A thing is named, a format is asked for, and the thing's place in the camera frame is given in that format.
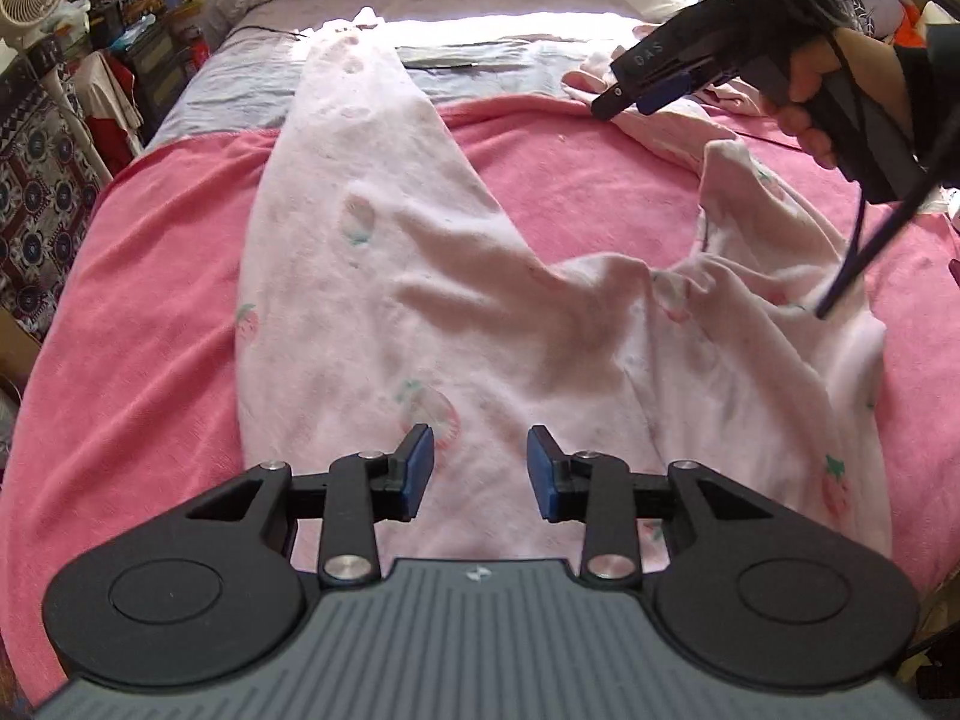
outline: light pink pajama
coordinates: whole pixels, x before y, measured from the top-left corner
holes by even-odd
[[[884,327],[861,289],[827,322],[805,308],[844,239],[740,138],[687,103],[620,119],[637,149],[699,172],[690,255],[546,266],[376,30],[314,40],[241,264],[248,466],[324,470],[426,421],[434,477],[415,523],[381,526],[386,559],[575,557],[579,526],[540,521],[527,480],[544,423],[635,470],[694,458],[890,552]]]

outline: pink towel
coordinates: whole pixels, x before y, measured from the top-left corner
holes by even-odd
[[[584,118],[578,105],[506,98],[443,118],[542,261],[621,251],[665,268],[688,253],[697,178]],[[856,188],[779,145],[769,122],[716,118],[750,127],[752,153],[848,232]],[[241,467],[237,274],[276,136],[175,143],[103,196],[32,375],[0,493],[0,630],[34,701],[62,680],[40,623],[56,570]],[[921,589],[960,560],[952,256],[949,228],[929,218],[867,279],[872,309],[888,325],[877,421],[894,557]]]
[[[526,431],[542,423],[635,470],[693,458],[889,554],[872,412],[884,328],[862,290],[826,322],[805,309],[842,236],[696,103],[617,122],[701,174],[693,251],[668,269],[621,254],[549,268],[392,47],[322,30],[242,259],[247,465],[321,471],[428,422],[433,479],[416,522],[379,530],[387,565],[574,560],[580,528],[542,522],[527,479]],[[318,536],[301,531],[295,565],[315,566]]]

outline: silver screw head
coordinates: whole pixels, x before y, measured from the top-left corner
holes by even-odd
[[[338,555],[330,557],[323,564],[323,571],[333,579],[339,581],[356,581],[370,576],[373,566],[366,557],[359,555]]]
[[[624,555],[597,555],[587,563],[587,571],[597,579],[626,579],[637,570],[635,562]]]

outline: pink blanket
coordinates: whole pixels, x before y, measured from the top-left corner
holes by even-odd
[[[694,176],[583,118],[576,103],[506,98],[450,109],[445,122],[545,261],[613,250],[661,266],[688,251]],[[755,134],[751,148],[763,162],[847,231],[854,189],[770,142],[780,140],[773,133]],[[241,467],[237,274],[274,141],[275,132],[217,135],[148,155],[104,196],[80,251],[0,494],[0,630],[35,701],[62,680],[40,622],[56,570]],[[960,420],[950,403],[960,380],[950,345],[960,295],[947,273],[952,255],[947,226],[930,218],[868,278],[872,309],[888,328],[877,419],[894,557],[921,589],[960,560],[953,492]]]

